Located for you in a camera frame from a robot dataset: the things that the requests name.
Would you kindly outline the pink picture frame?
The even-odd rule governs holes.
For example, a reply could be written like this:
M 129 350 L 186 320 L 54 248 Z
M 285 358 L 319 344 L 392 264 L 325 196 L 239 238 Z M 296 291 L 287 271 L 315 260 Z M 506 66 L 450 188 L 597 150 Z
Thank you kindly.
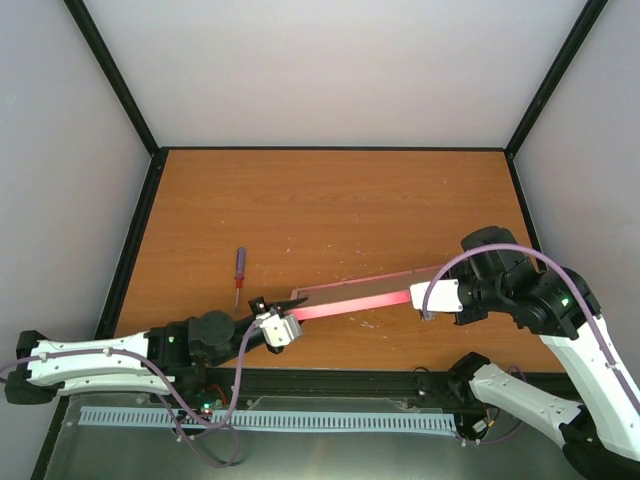
M 412 306 L 409 290 L 357 300 L 349 300 L 344 302 L 309 307 L 305 307 L 302 304 L 299 307 L 291 310 L 290 313 L 293 314 L 299 321 L 306 321 L 402 304 L 410 304 Z

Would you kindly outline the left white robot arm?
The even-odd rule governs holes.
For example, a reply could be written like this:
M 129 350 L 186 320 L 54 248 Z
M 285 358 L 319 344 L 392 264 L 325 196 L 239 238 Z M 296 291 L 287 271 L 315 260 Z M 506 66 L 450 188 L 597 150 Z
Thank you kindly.
M 250 300 L 248 317 L 214 310 L 132 335 L 84 342 L 53 341 L 36 330 L 20 333 L 16 361 L 7 366 L 6 400 L 40 405 L 57 396 L 94 392 L 176 393 L 201 400 L 209 370 L 265 346 L 277 354 L 297 340 L 294 315 L 302 299 Z

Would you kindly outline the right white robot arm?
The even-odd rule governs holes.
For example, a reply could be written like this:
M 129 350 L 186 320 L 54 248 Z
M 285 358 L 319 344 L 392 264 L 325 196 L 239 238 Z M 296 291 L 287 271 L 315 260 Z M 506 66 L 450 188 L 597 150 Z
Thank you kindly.
M 586 479 L 639 476 L 639 389 L 608 334 L 600 304 L 584 279 L 490 226 L 465 237 L 463 254 L 433 279 L 457 288 L 446 303 L 455 322 L 508 314 L 560 361 L 579 399 L 564 400 L 512 377 L 471 352 L 448 372 L 461 404 L 506 411 L 552 440 Z

